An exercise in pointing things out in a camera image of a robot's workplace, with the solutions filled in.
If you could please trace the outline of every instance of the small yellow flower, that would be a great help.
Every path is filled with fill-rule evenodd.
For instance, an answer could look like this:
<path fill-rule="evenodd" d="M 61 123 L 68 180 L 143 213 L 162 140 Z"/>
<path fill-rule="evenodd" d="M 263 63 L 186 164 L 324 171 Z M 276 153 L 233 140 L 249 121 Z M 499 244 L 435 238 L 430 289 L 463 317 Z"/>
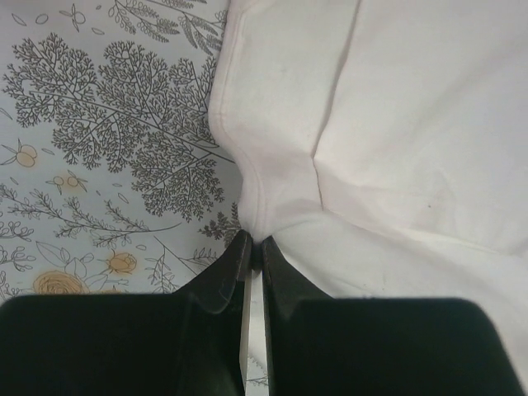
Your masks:
<path fill-rule="evenodd" d="M 33 282 L 33 290 L 39 295 L 81 295 L 88 287 L 75 276 L 60 271 L 49 271 Z"/>
<path fill-rule="evenodd" d="M 118 274 L 130 274 L 135 269 L 138 261 L 130 253 L 116 254 L 116 252 L 114 252 L 114 256 L 106 263 L 112 272 L 117 272 Z"/>
<path fill-rule="evenodd" d="M 15 155 L 9 158 L 7 161 L 0 163 L 0 165 L 8 165 L 10 163 L 14 163 L 15 161 L 23 167 L 32 167 L 33 165 L 35 165 L 35 158 L 37 158 L 37 152 L 33 146 L 30 146 L 29 144 L 22 144 L 20 140 L 18 140 L 17 150 L 5 145 L 2 146 Z"/>
<path fill-rule="evenodd" d="M 77 176 L 75 176 L 75 173 L 68 170 L 68 175 L 62 176 L 55 176 L 52 180 L 46 181 L 46 184 L 51 184 L 53 186 L 57 187 L 57 190 L 59 190 L 60 195 L 63 194 L 63 189 L 74 191 L 76 187 L 81 187 L 85 192 L 87 191 L 86 186 L 84 183 L 87 183 L 88 180 L 81 179 Z"/>

